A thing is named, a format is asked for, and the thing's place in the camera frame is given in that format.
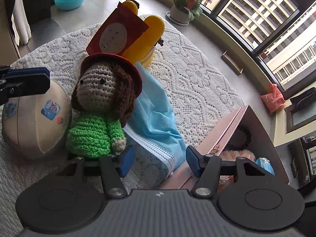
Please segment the blue surgical face mask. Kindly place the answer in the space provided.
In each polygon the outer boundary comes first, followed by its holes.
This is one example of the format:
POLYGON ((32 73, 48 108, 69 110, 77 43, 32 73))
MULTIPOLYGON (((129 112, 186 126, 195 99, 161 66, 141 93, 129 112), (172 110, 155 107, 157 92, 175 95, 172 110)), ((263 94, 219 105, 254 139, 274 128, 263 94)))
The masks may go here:
POLYGON ((134 64, 142 79, 142 91, 135 100, 125 133, 161 161, 168 172, 185 161, 185 140, 165 90, 139 62, 134 64))

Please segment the pink plush toy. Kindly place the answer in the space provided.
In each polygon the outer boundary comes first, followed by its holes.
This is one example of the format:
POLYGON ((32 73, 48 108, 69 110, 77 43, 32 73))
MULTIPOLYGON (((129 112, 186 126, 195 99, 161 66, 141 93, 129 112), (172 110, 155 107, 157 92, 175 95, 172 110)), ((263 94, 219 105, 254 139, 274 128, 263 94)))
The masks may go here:
MULTIPOLYGON (((249 159, 250 161, 255 161, 256 157, 255 155, 245 149, 245 150, 241 150, 241 151, 237 151, 237 150, 226 150, 226 151, 222 151, 219 156, 221 157, 221 159, 223 161, 235 161, 237 157, 246 157, 247 159, 249 159)), ((231 183, 234 183, 234 176, 220 176, 220 181, 218 183, 218 187, 219 188, 226 188, 228 185, 230 185, 231 183)))

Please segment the beige round cushion ball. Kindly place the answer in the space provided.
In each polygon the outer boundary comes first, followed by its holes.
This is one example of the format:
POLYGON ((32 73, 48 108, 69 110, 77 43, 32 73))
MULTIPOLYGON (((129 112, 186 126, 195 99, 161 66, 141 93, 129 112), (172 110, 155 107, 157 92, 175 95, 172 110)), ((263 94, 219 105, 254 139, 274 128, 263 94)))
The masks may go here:
POLYGON ((39 158, 64 144, 71 119, 68 94, 51 80, 45 94, 9 99, 2 113, 2 135, 14 151, 39 158))

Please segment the brown cardboard storage box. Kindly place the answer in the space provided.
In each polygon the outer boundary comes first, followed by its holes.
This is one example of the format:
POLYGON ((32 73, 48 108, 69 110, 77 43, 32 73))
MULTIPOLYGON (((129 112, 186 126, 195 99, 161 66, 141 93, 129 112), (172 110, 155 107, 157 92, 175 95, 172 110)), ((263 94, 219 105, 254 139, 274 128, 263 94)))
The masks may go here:
MULTIPOLYGON (((249 105, 234 110, 221 118, 196 147, 196 150, 202 155, 212 154, 217 156, 222 151, 244 149, 251 151, 256 158, 267 158, 274 169, 275 175, 285 183, 289 183, 280 156, 249 105)), ((197 180, 186 160, 174 171, 172 176, 166 179, 160 188, 192 189, 197 180)))

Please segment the blue mask in box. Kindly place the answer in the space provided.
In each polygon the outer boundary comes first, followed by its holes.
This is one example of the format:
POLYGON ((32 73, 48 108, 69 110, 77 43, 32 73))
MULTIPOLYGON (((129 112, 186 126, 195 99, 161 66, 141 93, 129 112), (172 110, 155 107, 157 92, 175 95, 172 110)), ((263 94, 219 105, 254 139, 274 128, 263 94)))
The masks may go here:
POLYGON ((256 160, 256 164, 259 165, 261 168, 265 169, 266 171, 268 171, 269 173, 271 173, 272 175, 275 175, 274 169, 267 158, 259 157, 256 160))

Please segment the white lace tablecloth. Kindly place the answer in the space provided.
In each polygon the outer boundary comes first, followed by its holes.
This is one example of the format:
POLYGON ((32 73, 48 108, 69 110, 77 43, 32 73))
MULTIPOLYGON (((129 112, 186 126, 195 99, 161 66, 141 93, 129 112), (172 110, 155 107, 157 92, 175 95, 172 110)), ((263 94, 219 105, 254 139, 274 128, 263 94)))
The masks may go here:
MULTIPOLYGON (((52 40, 13 63, 13 67, 45 66, 51 78, 71 94, 86 46, 99 28, 95 24, 52 40)), ((244 105, 226 77, 170 23, 164 45, 155 49, 148 73, 165 90, 186 144, 197 146, 220 118, 244 105)), ((28 159, 1 142, 1 222, 17 218, 15 201, 31 184, 64 164, 66 150, 28 159)))

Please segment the crochet doll red hat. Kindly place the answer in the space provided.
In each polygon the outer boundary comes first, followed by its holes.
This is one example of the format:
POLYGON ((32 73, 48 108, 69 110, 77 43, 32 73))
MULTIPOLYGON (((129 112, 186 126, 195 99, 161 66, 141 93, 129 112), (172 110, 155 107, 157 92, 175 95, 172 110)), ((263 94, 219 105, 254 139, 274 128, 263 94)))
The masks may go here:
POLYGON ((68 151, 88 158, 121 154, 126 147, 123 127, 141 92, 140 73, 127 59, 106 53, 87 56, 71 97, 79 116, 68 131, 68 151))

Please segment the red plastic bag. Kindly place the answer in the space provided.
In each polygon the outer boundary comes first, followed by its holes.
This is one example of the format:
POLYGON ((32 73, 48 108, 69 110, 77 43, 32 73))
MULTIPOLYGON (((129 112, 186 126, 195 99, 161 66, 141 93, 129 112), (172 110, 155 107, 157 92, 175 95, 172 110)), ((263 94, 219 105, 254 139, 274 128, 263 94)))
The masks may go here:
POLYGON ((270 114, 283 108, 285 104, 284 97, 276 84, 270 84, 270 92, 265 95, 261 95, 260 98, 270 114))

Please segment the dark framed window panel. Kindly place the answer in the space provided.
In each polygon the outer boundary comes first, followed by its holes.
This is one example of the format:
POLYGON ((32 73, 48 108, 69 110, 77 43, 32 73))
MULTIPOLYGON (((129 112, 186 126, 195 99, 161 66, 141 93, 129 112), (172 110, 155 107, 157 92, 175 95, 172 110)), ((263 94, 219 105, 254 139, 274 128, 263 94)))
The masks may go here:
POLYGON ((291 105, 285 108, 287 133, 315 121, 315 87, 292 97, 290 102, 291 105))

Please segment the brown wooden block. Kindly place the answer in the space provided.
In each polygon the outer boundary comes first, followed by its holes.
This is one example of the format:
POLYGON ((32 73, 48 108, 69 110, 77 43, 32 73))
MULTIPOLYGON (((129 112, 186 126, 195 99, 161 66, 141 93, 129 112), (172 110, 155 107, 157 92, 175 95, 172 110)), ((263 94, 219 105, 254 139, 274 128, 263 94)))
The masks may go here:
POLYGON ((227 51, 222 54, 221 58, 237 75, 242 74, 244 69, 237 65, 237 63, 229 56, 227 51))

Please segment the red paper card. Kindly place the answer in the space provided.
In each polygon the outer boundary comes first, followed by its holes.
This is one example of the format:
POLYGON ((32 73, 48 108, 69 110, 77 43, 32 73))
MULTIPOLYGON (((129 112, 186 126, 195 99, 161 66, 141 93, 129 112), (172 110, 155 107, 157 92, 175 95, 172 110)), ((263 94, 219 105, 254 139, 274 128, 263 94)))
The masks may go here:
POLYGON ((138 6, 133 0, 118 3, 88 44, 89 55, 107 53, 122 55, 149 29, 138 17, 138 6))

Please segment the yellow plush toy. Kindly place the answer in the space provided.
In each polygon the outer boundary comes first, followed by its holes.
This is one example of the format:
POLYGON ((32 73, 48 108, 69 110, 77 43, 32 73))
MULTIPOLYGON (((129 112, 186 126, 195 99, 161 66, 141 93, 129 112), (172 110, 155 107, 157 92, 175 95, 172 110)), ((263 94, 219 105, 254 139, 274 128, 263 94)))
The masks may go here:
POLYGON ((118 36, 118 55, 120 56, 118 65, 133 68, 133 64, 145 58, 155 44, 159 42, 165 31, 165 24, 162 18, 155 15, 150 15, 142 21, 137 16, 137 6, 133 1, 119 3, 117 9, 121 16, 130 16, 136 23, 140 23, 140 30, 145 25, 148 26, 148 29, 142 35, 137 34, 132 28, 132 40, 128 41, 125 26, 121 23, 117 24, 115 34, 118 36))

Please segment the potted pink flower plant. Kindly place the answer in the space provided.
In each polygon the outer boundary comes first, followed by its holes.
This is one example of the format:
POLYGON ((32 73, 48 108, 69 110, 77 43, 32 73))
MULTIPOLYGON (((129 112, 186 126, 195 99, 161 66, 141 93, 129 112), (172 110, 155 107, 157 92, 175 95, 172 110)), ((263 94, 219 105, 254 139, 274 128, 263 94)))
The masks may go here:
POLYGON ((202 14, 200 5, 203 1, 211 3, 213 0, 172 0, 169 18, 179 25, 188 25, 189 22, 202 14))

